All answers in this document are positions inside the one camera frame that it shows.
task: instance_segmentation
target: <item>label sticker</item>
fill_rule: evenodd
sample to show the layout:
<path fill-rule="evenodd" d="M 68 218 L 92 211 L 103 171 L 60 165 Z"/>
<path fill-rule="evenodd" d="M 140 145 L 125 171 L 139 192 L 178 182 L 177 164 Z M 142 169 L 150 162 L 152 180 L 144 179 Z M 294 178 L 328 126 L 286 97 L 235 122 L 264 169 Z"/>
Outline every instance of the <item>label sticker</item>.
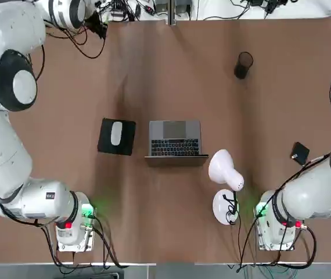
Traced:
<path fill-rule="evenodd" d="M 47 192 L 45 194 L 45 199 L 55 199 L 55 193 L 54 192 Z"/>
<path fill-rule="evenodd" d="M 72 237 L 73 236 L 73 234 L 69 231 L 58 230 L 57 233 L 59 234 L 59 237 Z"/>

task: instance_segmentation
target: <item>laptop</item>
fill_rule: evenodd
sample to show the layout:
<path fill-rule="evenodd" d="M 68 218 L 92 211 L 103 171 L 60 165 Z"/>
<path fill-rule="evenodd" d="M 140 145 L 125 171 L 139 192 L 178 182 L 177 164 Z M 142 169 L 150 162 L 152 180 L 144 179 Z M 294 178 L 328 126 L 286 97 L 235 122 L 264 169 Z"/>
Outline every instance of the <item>laptop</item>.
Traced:
<path fill-rule="evenodd" d="M 151 166 L 201 166 L 208 159 L 197 120 L 150 121 L 149 134 L 145 158 Z"/>

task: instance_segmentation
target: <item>white desk lamp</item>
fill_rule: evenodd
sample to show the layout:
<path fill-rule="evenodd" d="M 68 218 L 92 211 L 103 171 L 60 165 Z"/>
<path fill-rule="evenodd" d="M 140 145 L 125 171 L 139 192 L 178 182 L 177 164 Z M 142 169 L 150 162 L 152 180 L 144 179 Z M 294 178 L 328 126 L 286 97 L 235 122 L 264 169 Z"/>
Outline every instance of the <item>white desk lamp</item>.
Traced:
<path fill-rule="evenodd" d="M 233 190 L 222 189 L 213 198 L 213 213 L 216 219 L 224 225 L 230 225 L 238 217 L 239 204 L 235 198 L 235 192 L 244 186 L 244 178 L 234 169 L 233 159 L 226 149 L 222 149 L 211 159 L 208 174 L 213 182 L 228 184 Z"/>

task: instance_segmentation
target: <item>black mouse pad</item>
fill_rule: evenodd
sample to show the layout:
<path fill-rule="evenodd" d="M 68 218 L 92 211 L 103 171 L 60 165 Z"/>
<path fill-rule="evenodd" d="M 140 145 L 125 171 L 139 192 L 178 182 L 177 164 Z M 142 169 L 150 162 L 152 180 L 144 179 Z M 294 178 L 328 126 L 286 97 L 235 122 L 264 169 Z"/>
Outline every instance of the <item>black mouse pad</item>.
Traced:
<path fill-rule="evenodd" d="M 111 130 L 114 122 L 122 122 L 121 139 L 118 145 L 111 144 Z M 135 139 L 136 123 L 133 121 L 104 118 L 101 124 L 101 132 L 97 149 L 99 152 L 132 155 L 133 143 Z"/>

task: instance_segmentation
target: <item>white mouse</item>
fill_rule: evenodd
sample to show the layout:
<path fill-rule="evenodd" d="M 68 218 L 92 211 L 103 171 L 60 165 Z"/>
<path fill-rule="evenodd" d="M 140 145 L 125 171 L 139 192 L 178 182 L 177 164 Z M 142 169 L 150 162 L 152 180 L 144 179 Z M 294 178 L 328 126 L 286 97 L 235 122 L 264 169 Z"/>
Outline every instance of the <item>white mouse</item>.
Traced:
<path fill-rule="evenodd" d="M 111 144 L 119 145 L 121 139 L 121 131 L 123 129 L 123 123 L 116 121 L 111 128 Z"/>

